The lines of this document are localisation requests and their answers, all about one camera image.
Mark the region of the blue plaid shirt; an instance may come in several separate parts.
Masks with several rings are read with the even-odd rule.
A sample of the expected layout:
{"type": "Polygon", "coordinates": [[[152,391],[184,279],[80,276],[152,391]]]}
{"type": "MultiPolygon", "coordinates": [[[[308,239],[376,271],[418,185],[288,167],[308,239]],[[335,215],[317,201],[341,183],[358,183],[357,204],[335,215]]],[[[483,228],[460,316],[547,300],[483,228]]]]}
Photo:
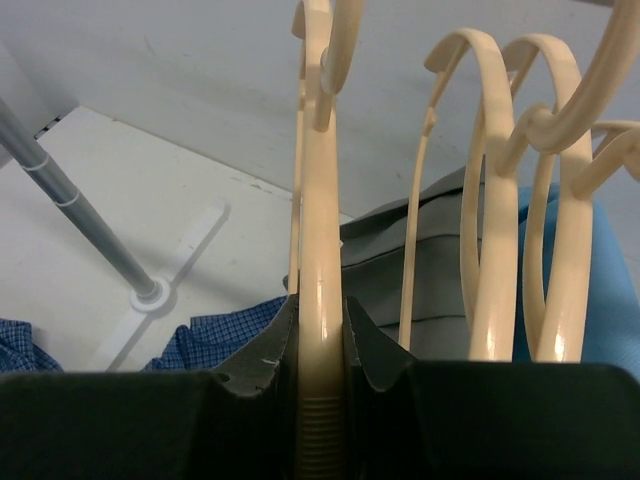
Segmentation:
{"type": "MultiPolygon", "coordinates": [[[[162,354],[151,359],[146,371],[211,369],[260,334],[284,305],[284,296],[224,314],[194,316],[179,326],[162,354]]],[[[1,372],[61,372],[61,365],[34,343],[28,322],[1,321],[1,372]]]]}

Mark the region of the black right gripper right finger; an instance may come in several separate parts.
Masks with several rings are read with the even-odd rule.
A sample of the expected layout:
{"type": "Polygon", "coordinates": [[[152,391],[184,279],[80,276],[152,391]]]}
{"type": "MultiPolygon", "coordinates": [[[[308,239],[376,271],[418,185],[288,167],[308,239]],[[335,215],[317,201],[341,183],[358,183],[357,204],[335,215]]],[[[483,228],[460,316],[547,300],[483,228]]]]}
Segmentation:
{"type": "Polygon", "coordinates": [[[639,385],[606,365],[425,361],[343,303],[356,479],[635,479],[639,385]]]}

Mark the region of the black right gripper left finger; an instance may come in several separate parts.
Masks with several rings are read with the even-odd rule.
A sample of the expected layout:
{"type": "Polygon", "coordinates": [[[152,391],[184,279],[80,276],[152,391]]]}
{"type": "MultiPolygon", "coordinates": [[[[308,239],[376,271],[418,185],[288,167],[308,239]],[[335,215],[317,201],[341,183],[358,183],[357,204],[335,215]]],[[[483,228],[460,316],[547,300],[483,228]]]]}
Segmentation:
{"type": "Polygon", "coordinates": [[[219,366],[1,379],[5,479],[290,479],[298,300],[219,366]]]}

